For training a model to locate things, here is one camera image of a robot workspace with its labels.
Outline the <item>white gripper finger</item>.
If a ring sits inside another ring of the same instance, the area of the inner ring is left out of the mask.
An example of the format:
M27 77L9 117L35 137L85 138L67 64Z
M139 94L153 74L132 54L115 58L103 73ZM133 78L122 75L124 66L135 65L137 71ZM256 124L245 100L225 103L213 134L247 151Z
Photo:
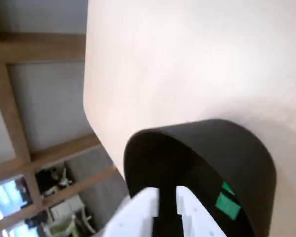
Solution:
M132 197L106 224L104 237L151 237L159 211L159 189L148 187Z
M176 187L177 213L181 215L185 237L226 237L217 222L185 186Z

